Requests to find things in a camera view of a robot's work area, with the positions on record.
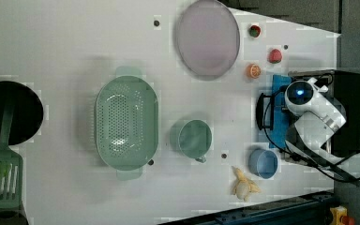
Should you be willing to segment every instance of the green colander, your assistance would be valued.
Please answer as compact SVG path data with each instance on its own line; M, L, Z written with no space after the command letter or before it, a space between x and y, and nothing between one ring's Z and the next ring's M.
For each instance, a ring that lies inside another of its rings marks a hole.
M139 69L120 67L115 75L97 97L97 150L120 180L129 180L142 175L157 151L158 100Z

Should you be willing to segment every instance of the black cable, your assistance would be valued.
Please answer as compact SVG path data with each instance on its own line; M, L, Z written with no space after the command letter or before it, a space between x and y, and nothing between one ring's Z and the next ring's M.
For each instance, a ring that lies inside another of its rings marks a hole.
M283 88L280 88L279 90L277 90L277 91L273 94L273 98L275 98L275 97L281 92L281 89L283 89ZM262 127L263 127L263 130L264 130L265 136L267 137L268 141L269 141L271 144L273 144L277 149L279 149L279 151L282 151L282 152L285 152L285 153L291 155L291 154L292 154L291 152L286 151L284 148L279 147L276 143L273 142L273 140L271 140L270 136L268 136L267 129L265 128L265 117L266 117L266 115L267 115L268 108L270 107L271 104L272 104L272 102L271 102L271 99L270 99L270 101L268 102L268 104L267 104L267 106L266 106L266 108L265 108L264 115L263 115L263 117L262 117L262 124L263 124Z
M289 151L286 151L284 148L279 147L276 143L274 143L274 142L271 140L271 138L269 137L269 135L268 135L268 133L267 133L267 129L265 128L265 117L266 117L266 115L267 115L269 106L270 106L271 104L273 104L273 103L272 103L272 99L275 99L275 97L276 97L280 92L283 92L283 91L285 91L285 90L286 90L286 86L282 86L282 87L279 88L278 91L276 91L276 92L273 94L273 98L270 99L270 101L268 102L268 104L267 104L267 106L266 106L266 108L265 108L264 115L263 115L263 118L262 118L262 124L263 124L263 130L264 130L265 136L267 137L268 141L269 141L271 144L273 144L277 149L279 149L279 151L285 152L285 153L287 153L287 154L289 154L289 155L292 156L293 153L291 153L291 152L289 152ZM345 157L344 159L342 159L341 161L339 161L338 163L336 163L335 166L337 166L338 164L342 163L343 161L345 161L345 160L347 160L347 159L349 159L349 158L351 158L351 157ZM311 165L311 163L308 162L308 161L306 161L304 158L301 158L301 160L303 160L303 161L305 161L307 164L310 164L310 165ZM331 178L331 179L334 180L334 181L338 181L338 182L340 182L340 183L351 183L351 182L355 182L355 181L360 181L360 177L355 178L355 179L349 179L349 180L337 179L336 177L331 176L331 175L329 175L328 173L326 173L326 172L324 172L323 170L321 170L321 169L319 168L319 165L318 165L317 163L314 163L314 164L312 165L312 167L315 168L315 169L317 169L317 170L318 170L319 172L321 172L323 175Z
M331 178L331 179L334 180L334 181L338 181L338 182L340 182L340 183L352 183L352 182L355 182L355 181L360 181L360 177L354 178L354 179L350 179L350 180L337 179L336 177L333 177L333 176L329 175L328 173L324 172L323 170L321 170L317 165L316 165L314 168L317 169L318 171L320 171L323 175Z

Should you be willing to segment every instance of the white table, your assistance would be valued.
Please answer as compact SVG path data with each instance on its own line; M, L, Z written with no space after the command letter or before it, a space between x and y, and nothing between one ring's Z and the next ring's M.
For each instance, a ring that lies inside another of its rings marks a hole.
M228 73L204 82L193 77L173 48L173 24L189 1L22 0L0 1L0 76L26 83L41 97L45 120L39 134L13 148L25 161L23 201L31 224L154 224L333 188L313 169L280 162L269 180L248 172L259 135L257 96L274 73L336 67L337 34L232 10L241 48ZM161 23L153 25L154 19ZM262 35L253 39L248 27ZM289 45L288 50L281 49ZM280 64L266 61L280 48ZM262 68L251 81L249 63ZM94 145L94 102L119 66L142 68L159 99L159 146L155 164L141 178L121 182ZM207 121L214 141L207 162L174 152L168 132L191 117ZM231 195L237 166L261 194L249 202Z

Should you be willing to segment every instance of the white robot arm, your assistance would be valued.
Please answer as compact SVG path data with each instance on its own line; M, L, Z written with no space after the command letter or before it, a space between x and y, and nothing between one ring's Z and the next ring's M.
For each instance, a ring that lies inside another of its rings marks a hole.
M322 149L345 123L346 117L320 92L311 78L308 82L293 82L285 92L285 103L291 113L300 118L290 126L286 135L288 149L303 160L352 181L360 177L360 154L347 159L335 157Z

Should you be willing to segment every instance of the small orange object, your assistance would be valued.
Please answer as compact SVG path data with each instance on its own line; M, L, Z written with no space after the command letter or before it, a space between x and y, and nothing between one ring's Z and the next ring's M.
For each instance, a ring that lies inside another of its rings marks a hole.
M257 79L261 74L260 67L256 64L250 64L247 66L246 74L249 78Z

